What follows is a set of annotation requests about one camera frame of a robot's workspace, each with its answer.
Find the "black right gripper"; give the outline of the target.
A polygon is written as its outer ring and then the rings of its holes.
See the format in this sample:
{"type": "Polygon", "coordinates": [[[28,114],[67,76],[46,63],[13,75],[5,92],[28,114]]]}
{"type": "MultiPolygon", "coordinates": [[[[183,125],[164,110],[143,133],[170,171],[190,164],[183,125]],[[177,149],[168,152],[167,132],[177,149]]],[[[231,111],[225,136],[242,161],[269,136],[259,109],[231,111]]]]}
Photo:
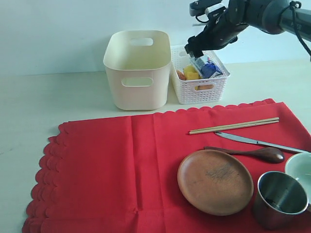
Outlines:
{"type": "Polygon", "coordinates": [[[184,46],[191,58],[203,56],[202,51],[220,50],[238,40],[238,34],[249,25],[245,23],[245,0],[230,0],[225,7],[221,2],[205,10],[208,23],[201,32],[201,39],[192,36],[184,46]]]}

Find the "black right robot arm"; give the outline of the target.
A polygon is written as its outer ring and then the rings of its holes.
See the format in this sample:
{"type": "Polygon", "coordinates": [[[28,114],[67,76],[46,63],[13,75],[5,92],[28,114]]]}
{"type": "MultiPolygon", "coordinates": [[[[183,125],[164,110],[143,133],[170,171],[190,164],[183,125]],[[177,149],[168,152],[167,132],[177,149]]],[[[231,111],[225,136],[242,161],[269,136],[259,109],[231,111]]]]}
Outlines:
{"type": "Polygon", "coordinates": [[[231,0],[212,15],[194,44],[200,52],[220,50],[235,43],[249,26],[267,34],[289,32],[299,40],[310,40],[311,12],[297,0],[231,0]]]}

